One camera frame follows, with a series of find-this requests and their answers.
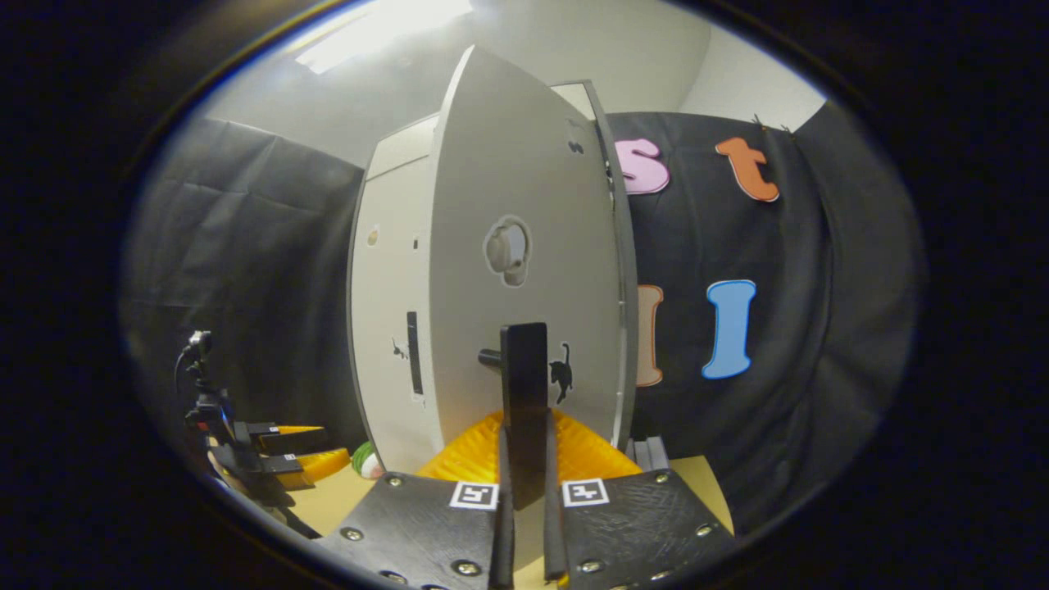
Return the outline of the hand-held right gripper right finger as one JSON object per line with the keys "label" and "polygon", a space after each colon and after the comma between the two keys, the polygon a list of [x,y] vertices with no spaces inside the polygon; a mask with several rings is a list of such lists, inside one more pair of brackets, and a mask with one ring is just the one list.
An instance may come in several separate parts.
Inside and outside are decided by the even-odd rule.
{"label": "hand-held right gripper right finger", "polygon": [[545,580],[561,589],[664,589],[737,549],[686,479],[641,470],[560,410],[547,412]]}

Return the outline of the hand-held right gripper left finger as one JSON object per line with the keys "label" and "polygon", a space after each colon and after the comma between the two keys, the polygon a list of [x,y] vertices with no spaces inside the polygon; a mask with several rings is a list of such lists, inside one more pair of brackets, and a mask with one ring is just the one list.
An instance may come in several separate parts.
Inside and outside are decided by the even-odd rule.
{"label": "hand-held right gripper left finger", "polygon": [[514,531],[501,410],[415,475],[382,475],[319,544],[372,578],[410,589],[508,589]]}

